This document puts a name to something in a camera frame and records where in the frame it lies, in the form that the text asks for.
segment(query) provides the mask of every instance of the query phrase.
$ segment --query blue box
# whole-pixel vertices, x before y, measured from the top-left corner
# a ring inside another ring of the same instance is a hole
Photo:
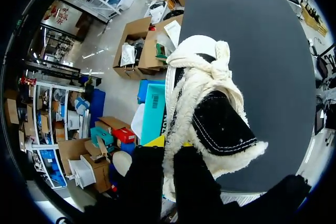
[[[139,85],[138,96],[137,96],[138,104],[145,103],[148,84],[165,84],[165,80],[160,80],[160,81],[141,80],[140,85]]]

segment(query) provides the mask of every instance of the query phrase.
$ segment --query gray tabletop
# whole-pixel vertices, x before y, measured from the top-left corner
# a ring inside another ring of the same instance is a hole
[[[269,143],[248,167],[220,177],[222,190],[269,190],[301,165],[315,114],[313,65],[286,0],[186,0],[180,42],[207,35],[229,43],[229,67],[250,127]]]

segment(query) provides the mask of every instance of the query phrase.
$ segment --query barcode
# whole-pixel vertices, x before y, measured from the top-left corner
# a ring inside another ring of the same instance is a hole
[[[159,96],[157,94],[154,94],[153,95],[153,105],[152,105],[153,109],[157,109],[158,101],[159,101]]]

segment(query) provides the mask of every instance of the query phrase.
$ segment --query black fabric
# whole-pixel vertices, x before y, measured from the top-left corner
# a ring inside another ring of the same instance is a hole
[[[163,148],[137,147],[124,183],[118,186],[124,223],[160,220],[163,184]]]
[[[214,155],[233,155],[258,142],[220,91],[211,92],[197,106],[192,124],[201,143]]]
[[[79,223],[159,223],[162,204],[164,149],[137,147],[119,198],[100,196],[85,208]],[[268,193],[239,207],[223,205],[220,186],[194,147],[183,147],[174,156],[174,183],[179,223],[285,223],[307,196],[310,187],[300,176],[284,178]]]
[[[224,220],[221,187],[194,147],[183,147],[175,155],[174,184],[180,223]]]

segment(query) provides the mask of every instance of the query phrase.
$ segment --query plastic bag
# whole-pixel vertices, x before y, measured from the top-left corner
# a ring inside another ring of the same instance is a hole
[[[128,43],[124,43],[121,47],[121,61],[120,66],[135,63],[135,48]]]
[[[172,40],[165,33],[158,33],[156,36],[156,43],[164,46],[165,55],[168,57],[173,51],[175,46]]]
[[[120,1],[121,0],[109,0],[108,3],[116,8]]]
[[[64,89],[56,89],[54,92],[54,99],[57,102],[60,102],[61,104],[65,103],[65,93],[66,91]]]

